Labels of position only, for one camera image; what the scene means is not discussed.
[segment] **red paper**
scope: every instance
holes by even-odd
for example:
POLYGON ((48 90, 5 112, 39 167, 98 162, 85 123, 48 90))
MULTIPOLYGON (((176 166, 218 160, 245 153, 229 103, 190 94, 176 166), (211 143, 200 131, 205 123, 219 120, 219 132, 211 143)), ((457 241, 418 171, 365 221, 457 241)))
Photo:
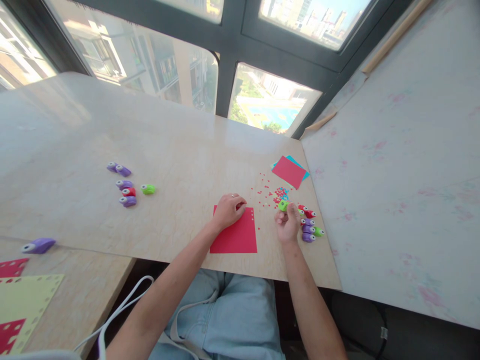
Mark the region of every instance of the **red paper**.
POLYGON ((257 253, 254 208, 247 207, 240 220, 227 227, 210 246, 210 254, 253 254, 257 253))
POLYGON ((20 334, 25 320, 20 319, 0 324, 0 354, 6 355, 12 351, 17 338, 11 339, 20 334))
POLYGON ((285 156, 282 156, 271 172, 298 190, 307 170, 294 164, 285 156))
POLYGON ((28 257, 11 261, 0 262, 0 278, 14 278, 20 276, 24 270, 28 257))

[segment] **window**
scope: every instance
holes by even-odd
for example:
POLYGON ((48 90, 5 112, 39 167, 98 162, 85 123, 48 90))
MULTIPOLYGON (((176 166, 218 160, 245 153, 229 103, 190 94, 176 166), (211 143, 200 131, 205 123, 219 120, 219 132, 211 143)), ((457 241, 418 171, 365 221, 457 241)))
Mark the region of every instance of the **window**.
POLYGON ((339 50, 371 0, 262 0, 258 16, 339 50))
POLYGON ((15 89, 55 74, 0 2, 0 88, 15 89))
POLYGON ((322 93, 240 62, 228 118, 290 136, 322 93))
POLYGON ((208 20, 214 24, 222 21, 224 0, 157 0, 174 8, 208 20))
POLYGON ((98 79, 215 112, 218 64, 209 51, 68 0, 48 4, 98 79))

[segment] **lap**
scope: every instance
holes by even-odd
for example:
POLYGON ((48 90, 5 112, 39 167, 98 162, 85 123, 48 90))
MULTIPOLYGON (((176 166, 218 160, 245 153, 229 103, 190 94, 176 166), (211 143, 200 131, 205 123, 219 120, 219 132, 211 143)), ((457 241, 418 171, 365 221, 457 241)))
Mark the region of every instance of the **lap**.
MULTIPOLYGON (((179 308, 207 300, 215 291, 219 294, 215 302, 194 306, 178 315, 178 334, 182 338, 215 354, 215 359, 284 358, 280 349, 273 281, 260 277, 201 269, 165 333, 170 335, 179 308)), ((153 357, 159 353, 162 353, 162 359, 169 359, 167 354, 175 351, 181 352, 171 345, 157 344, 150 359, 159 359, 153 357)))

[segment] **light blue jeans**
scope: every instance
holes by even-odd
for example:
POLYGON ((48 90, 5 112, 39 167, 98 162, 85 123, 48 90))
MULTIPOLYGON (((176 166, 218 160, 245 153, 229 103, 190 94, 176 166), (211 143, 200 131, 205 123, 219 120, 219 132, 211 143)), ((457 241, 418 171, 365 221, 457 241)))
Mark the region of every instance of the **light blue jeans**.
POLYGON ((201 269, 150 354, 159 359, 285 359, 273 281, 201 269))

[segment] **teal paper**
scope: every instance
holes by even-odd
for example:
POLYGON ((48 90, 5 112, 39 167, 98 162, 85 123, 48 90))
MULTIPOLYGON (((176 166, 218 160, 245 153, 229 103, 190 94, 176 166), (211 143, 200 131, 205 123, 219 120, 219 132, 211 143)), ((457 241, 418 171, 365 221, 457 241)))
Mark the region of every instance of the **teal paper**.
MULTIPOLYGON (((301 167, 302 169, 304 168, 304 167, 303 167, 302 165, 300 165, 291 155, 288 155, 286 158, 287 158, 288 160, 290 160, 292 163, 294 163, 295 165, 298 165, 299 167, 301 167)), ((274 163, 274 164, 272 165, 272 167, 271 167, 272 170, 273 170, 273 168, 275 167, 275 165, 277 165, 277 163, 274 163)), ((310 176, 310 174, 309 174, 309 172, 307 171, 307 172, 305 173, 305 175, 303 176, 302 181, 305 180, 306 178, 308 178, 309 176, 310 176)))

